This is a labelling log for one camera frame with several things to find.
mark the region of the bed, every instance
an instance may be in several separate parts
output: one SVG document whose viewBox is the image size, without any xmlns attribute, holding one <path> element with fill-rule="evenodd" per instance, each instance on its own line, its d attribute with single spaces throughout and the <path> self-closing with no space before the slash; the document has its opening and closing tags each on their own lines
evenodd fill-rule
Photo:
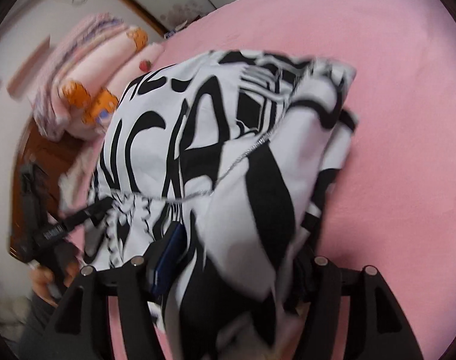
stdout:
<svg viewBox="0 0 456 360">
<path fill-rule="evenodd" d="M 346 103 L 361 122 L 318 253 L 342 267 L 377 266 L 424 358 L 456 359 L 456 0 L 238 0 L 170 38 L 153 69 L 239 48 L 357 69 Z M 23 231 L 19 166 L 32 156 L 46 164 L 56 214 L 57 180 L 82 146 L 67 135 L 49 142 L 30 123 L 13 174 L 12 246 Z"/>
</svg>

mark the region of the red object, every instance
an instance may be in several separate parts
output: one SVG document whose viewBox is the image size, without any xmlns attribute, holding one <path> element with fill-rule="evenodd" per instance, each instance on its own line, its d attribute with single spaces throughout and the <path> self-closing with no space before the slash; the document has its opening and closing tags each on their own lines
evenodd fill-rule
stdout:
<svg viewBox="0 0 456 360">
<path fill-rule="evenodd" d="M 140 62 L 140 71 L 144 71 L 148 73 L 151 70 L 151 62 L 147 60 L 143 60 Z"/>
</svg>

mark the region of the human hand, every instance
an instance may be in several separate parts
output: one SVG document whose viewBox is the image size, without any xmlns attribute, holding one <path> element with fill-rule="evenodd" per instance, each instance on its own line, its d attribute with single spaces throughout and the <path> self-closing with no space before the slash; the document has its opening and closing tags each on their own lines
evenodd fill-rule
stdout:
<svg viewBox="0 0 456 360">
<path fill-rule="evenodd" d="M 66 266 L 65 270 L 66 277 L 64 280 L 64 285 L 66 287 L 69 287 L 80 271 L 78 261 L 70 262 Z M 38 267 L 29 272 L 29 277 L 32 282 L 33 292 L 41 299 L 43 299 L 46 303 L 56 307 L 57 304 L 54 301 L 48 289 L 48 284 L 54 281 L 53 272 L 45 266 L 39 265 Z"/>
</svg>

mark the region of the black and white garment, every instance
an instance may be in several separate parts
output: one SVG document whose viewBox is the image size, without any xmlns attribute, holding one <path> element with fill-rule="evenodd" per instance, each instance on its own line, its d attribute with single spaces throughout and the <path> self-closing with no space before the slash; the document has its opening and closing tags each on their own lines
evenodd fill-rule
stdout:
<svg viewBox="0 0 456 360">
<path fill-rule="evenodd" d="M 89 192 L 114 206 L 85 260 L 121 266 L 183 222 L 183 270 L 161 308 L 174 359 L 217 359 L 247 328 L 268 349 L 279 339 L 293 258 L 317 238 L 356 126 L 342 109 L 354 75 L 337 61 L 216 51 L 128 85 Z"/>
</svg>

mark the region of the white wall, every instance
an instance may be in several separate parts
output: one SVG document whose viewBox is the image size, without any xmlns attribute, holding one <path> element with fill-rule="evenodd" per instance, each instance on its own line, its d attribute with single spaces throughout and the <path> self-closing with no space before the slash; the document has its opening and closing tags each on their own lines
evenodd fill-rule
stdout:
<svg viewBox="0 0 456 360">
<path fill-rule="evenodd" d="M 51 44 L 89 13 L 111 12 L 125 22 L 143 27 L 151 41 L 161 37 L 119 0 L 41 0 L 0 33 L 0 297 L 27 295 L 30 282 L 27 267 L 8 254 L 11 227 L 11 182 L 18 141 L 29 120 L 31 107 L 26 97 L 13 100 L 6 83 L 22 61 L 47 35 Z"/>
</svg>

